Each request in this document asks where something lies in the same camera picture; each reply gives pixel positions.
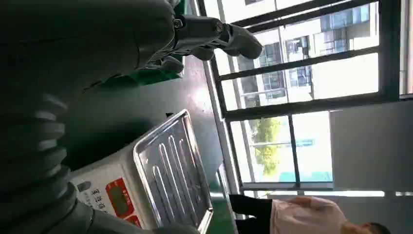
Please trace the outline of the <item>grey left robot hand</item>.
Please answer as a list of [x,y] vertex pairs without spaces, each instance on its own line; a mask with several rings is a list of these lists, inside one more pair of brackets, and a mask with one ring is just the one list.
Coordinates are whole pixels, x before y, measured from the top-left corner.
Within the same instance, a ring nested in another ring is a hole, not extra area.
[[58,116],[86,89],[138,70],[182,71],[172,57],[216,48],[256,59],[246,29],[177,15],[169,0],[3,0],[0,3],[0,231],[143,234],[78,201],[62,165]]

